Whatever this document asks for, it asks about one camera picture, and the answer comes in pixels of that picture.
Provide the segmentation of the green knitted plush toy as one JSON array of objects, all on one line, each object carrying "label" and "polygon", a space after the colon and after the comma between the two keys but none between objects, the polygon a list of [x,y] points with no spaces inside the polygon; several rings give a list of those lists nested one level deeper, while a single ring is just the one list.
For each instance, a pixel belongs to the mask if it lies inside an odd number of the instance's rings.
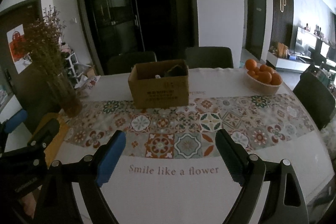
[{"label": "green knitted plush toy", "polygon": [[179,77],[184,75],[184,68],[181,65],[174,65],[172,68],[165,72],[164,77]]}]

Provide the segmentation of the brown wooden coaster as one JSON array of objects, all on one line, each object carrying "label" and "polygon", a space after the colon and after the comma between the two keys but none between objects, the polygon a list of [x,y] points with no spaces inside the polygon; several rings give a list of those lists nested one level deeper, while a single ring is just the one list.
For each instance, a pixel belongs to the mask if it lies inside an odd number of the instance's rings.
[{"label": "brown wooden coaster", "polygon": [[42,117],[37,129],[30,139],[30,141],[33,141],[38,136],[38,132],[42,129],[42,127],[53,119],[57,120],[59,125],[56,126],[56,128],[52,127],[51,133],[44,133],[42,136],[42,139],[47,141],[45,148],[45,160],[48,167],[56,159],[60,146],[62,145],[62,142],[69,130],[69,126],[66,124],[64,118],[62,118],[58,113],[47,113]]}]

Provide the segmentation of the red picture on door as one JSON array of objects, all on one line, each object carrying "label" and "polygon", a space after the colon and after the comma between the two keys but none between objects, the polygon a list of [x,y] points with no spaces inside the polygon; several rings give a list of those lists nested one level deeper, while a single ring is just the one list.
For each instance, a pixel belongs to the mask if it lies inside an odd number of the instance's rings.
[{"label": "red picture on door", "polygon": [[6,35],[11,58],[17,73],[20,74],[31,64],[29,54],[24,49],[26,40],[23,25],[14,27]]}]

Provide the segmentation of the patterned floral tablecloth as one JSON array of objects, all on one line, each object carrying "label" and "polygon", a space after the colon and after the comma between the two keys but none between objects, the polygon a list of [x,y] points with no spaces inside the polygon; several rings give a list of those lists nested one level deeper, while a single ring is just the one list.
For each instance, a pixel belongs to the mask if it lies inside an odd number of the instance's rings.
[{"label": "patterned floral tablecloth", "polygon": [[125,149],[101,189],[120,223],[222,223],[240,192],[215,145],[223,128],[247,152],[291,162],[315,221],[335,195],[322,137],[286,84],[262,96],[246,78],[243,69],[192,69],[188,105],[140,110],[127,74],[103,76],[66,121],[57,159],[77,162],[124,131]]}]

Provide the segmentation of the floral tissue pouch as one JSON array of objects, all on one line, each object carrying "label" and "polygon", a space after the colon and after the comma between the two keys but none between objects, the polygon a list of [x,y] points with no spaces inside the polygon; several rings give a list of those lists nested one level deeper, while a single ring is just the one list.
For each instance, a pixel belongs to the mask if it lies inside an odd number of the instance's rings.
[{"label": "floral tissue pouch", "polygon": [[86,77],[81,76],[80,81],[75,85],[75,92],[79,98],[88,97],[91,93],[101,76]]}]

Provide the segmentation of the white shoe rack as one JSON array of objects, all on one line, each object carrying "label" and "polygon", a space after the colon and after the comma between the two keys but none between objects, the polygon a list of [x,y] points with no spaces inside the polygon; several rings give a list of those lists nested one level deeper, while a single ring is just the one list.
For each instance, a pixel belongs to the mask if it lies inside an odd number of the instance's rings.
[{"label": "white shoe rack", "polygon": [[76,54],[74,52],[61,52],[64,59],[63,65],[66,71],[67,77],[74,87],[79,81],[76,72],[76,65],[79,64]]}]

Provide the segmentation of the glass vase with dried flowers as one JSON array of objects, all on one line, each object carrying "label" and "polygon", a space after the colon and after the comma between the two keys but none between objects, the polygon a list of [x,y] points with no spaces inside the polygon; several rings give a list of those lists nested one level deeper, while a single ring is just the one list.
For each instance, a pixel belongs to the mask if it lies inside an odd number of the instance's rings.
[{"label": "glass vase with dried flowers", "polygon": [[55,6],[44,8],[43,18],[26,28],[26,42],[22,51],[28,54],[32,63],[44,76],[52,99],[69,118],[74,118],[79,115],[83,106],[64,67],[66,58],[61,52],[60,40],[65,27]]}]

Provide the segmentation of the brown cardboard box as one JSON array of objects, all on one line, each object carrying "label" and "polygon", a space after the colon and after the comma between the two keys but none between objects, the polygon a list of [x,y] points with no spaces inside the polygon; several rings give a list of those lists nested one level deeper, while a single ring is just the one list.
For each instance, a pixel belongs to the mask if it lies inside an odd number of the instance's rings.
[{"label": "brown cardboard box", "polygon": [[[174,65],[181,65],[184,76],[164,77]],[[137,109],[168,108],[189,104],[189,70],[184,60],[166,60],[136,64],[128,84]]]}]

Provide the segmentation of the white basket of oranges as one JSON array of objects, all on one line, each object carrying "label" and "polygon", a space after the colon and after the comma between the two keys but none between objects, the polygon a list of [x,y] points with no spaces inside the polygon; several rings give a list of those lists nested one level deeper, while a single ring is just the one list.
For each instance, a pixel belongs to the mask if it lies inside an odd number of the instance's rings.
[{"label": "white basket of oranges", "polygon": [[244,69],[246,85],[260,94],[274,95],[282,85],[282,77],[274,69],[254,59],[248,59]]}]

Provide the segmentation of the dark chair at right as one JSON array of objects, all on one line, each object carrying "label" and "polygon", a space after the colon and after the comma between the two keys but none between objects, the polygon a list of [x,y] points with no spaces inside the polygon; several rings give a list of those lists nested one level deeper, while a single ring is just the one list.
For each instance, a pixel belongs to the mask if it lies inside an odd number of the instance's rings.
[{"label": "dark chair at right", "polygon": [[307,110],[319,130],[335,116],[335,98],[329,89],[309,72],[301,74],[293,93]]}]

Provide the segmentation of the white tv cabinet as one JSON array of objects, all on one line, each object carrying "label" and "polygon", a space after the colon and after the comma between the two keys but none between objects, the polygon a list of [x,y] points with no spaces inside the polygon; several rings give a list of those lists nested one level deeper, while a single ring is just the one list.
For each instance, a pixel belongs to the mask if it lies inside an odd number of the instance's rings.
[{"label": "white tv cabinet", "polygon": [[312,62],[313,61],[310,57],[296,55],[295,60],[282,59],[274,55],[272,52],[268,52],[266,58],[266,63],[270,64],[277,71],[304,72],[312,64]]}]

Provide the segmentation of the dark chair behind table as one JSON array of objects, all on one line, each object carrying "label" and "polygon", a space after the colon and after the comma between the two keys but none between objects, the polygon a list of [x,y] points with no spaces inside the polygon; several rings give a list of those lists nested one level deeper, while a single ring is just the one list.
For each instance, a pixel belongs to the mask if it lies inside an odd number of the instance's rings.
[{"label": "dark chair behind table", "polygon": [[228,47],[192,47],[185,50],[185,61],[194,68],[233,68],[232,52]]}]

